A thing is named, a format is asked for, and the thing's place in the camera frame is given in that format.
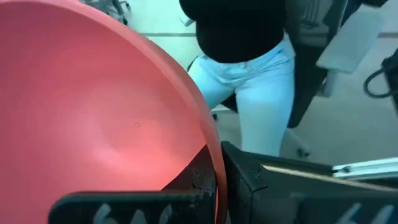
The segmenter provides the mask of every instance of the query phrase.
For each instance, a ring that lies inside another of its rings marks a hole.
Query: tiled floor
[[[187,65],[199,52],[193,37],[195,28],[184,27],[178,20],[178,0],[128,0],[132,12],[127,15],[130,28],[148,36],[168,52],[181,66]],[[391,0],[398,6],[398,0]],[[386,29],[396,28],[389,8]],[[297,158],[296,148],[308,148],[310,161],[343,164],[383,157],[398,156],[398,116],[390,99],[373,100],[363,93],[363,81],[380,67],[383,58],[398,47],[398,39],[379,39],[358,70],[341,74],[331,98],[315,98],[299,127],[290,130],[282,145],[282,156]],[[372,84],[376,91],[386,91],[378,78]],[[236,114],[219,116],[220,138],[240,145]]]

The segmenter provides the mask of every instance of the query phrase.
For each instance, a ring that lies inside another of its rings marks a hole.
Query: black top
[[[285,0],[180,0],[180,4],[197,22],[202,51],[220,63],[257,58],[284,36]]]

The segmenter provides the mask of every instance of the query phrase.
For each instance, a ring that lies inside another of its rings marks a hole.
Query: person
[[[203,52],[189,75],[210,109],[236,94],[242,150],[279,156],[294,98],[285,1],[180,0]]]

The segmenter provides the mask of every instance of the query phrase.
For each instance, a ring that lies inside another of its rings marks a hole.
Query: light blue jeans
[[[247,62],[218,63],[201,54],[189,74],[210,109],[236,94],[242,150],[279,156],[294,97],[294,51],[289,37]]]

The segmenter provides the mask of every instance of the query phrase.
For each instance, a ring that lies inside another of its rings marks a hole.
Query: chair armrest
[[[334,36],[317,66],[353,73],[377,39],[384,24],[378,11],[355,12]]]

